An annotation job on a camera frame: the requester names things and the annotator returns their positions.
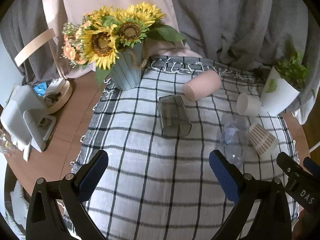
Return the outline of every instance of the pink cylinder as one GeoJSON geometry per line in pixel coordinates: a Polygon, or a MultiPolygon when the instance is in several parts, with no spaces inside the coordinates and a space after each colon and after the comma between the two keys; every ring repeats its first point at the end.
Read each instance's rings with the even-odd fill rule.
{"type": "Polygon", "coordinates": [[[214,93],[220,86],[221,79],[219,75],[209,69],[185,83],[182,90],[189,101],[195,102],[200,98],[214,93]]]}

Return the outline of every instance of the checkered tablecloth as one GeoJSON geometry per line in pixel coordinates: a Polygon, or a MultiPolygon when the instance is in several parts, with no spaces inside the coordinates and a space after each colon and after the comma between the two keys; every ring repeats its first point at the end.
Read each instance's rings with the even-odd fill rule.
{"type": "MultiPolygon", "coordinates": [[[[158,56],[143,71],[141,84],[127,91],[111,83],[97,104],[81,152],[76,173],[98,149],[109,155],[109,166],[91,199],[84,204],[92,220],[108,239],[211,239],[234,204],[226,199],[208,163],[217,147],[220,120],[236,112],[240,93],[259,96],[263,85],[249,72],[241,72],[208,59],[158,56]],[[195,75],[214,69],[222,86],[195,103],[182,93],[182,85],[195,75]],[[192,123],[188,136],[163,139],[156,103],[159,97],[181,95],[192,123]]],[[[298,161],[294,142],[281,116],[262,111],[257,121],[279,145],[271,155],[258,157],[248,148],[241,172],[256,179],[287,177],[276,164],[280,151],[298,161]]],[[[292,220],[298,205],[288,196],[292,220]]],[[[256,202],[242,232],[250,228],[256,202]]],[[[74,231],[70,218],[66,225],[74,231]]]]}

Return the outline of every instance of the screw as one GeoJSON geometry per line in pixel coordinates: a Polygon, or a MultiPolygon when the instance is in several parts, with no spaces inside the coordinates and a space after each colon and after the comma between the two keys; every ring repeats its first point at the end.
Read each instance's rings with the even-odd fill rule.
{"type": "Polygon", "coordinates": [[[280,184],[280,183],[281,183],[281,179],[275,178],[275,183],[276,183],[276,184],[280,184]]]}
{"type": "Polygon", "coordinates": [[[249,174],[249,173],[245,173],[243,176],[244,176],[244,178],[247,179],[247,180],[252,179],[252,175],[249,174]]]}
{"type": "Polygon", "coordinates": [[[41,184],[41,183],[43,183],[43,182],[44,182],[44,179],[43,179],[43,178],[37,179],[37,184],[41,184]]]}
{"type": "Polygon", "coordinates": [[[74,177],[74,175],[73,175],[72,173],[68,173],[68,174],[65,176],[66,180],[71,180],[71,179],[73,179],[73,177],[74,177]]]}

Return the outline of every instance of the green plant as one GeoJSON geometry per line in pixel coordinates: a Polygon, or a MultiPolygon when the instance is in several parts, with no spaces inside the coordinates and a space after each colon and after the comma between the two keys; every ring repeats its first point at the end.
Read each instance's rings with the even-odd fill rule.
{"type": "MultiPolygon", "coordinates": [[[[297,51],[291,43],[292,55],[289,60],[278,62],[274,68],[278,71],[280,76],[286,80],[296,90],[301,91],[306,88],[306,77],[309,75],[308,66],[302,65],[303,53],[297,51]]],[[[272,93],[276,90],[277,84],[274,79],[269,82],[269,88],[266,93],[272,93]]]]}

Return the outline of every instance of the paper cup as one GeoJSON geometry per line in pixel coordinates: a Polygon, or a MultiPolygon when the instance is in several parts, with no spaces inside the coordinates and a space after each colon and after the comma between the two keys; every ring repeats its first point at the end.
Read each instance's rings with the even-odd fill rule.
{"type": "Polygon", "coordinates": [[[260,156],[271,154],[279,143],[276,137],[258,123],[253,124],[249,131],[249,142],[260,156]]]}
{"type": "Polygon", "coordinates": [[[241,93],[236,107],[239,115],[257,116],[260,113],[261,103],[259,98],[241,93]]]}
{"type": "Polygon", "coordinates": [[[220,86],[221,79],[219,75],[209,69],[185,83],[182,90],[189,101],[195,102],[214,93],[220,86]]]}

